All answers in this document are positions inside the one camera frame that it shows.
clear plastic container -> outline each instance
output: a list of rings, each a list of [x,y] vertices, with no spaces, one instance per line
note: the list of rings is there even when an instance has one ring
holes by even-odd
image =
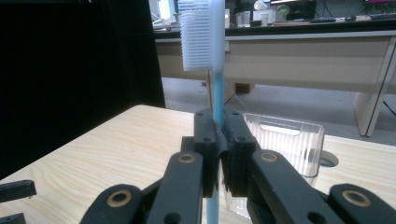
[[[323,127],[256,114],[245,114],[244,118],[262,149],[281,153],[305,181],[314,186],[323,147]],[[225,200],[230,211],[249,217],[246,198],[233,198],[225,192]]]

wooden table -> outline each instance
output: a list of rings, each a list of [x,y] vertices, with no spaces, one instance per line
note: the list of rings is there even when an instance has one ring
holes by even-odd
[[[192,134],[193,114],[133,107],[1,180],[32,179],[37,195],[1,203],[0,217],[23,212],[28,223],[79,223],[104,189],[120,183],[143,189],[161,178],[181,137]],[[337,183],[357,184],[396,207],[396,147],[326,136],[324,149],[340,163],[320,169],[316,188],[327,193]],[[228,212],[220,195],[220,223],[247,222]]]

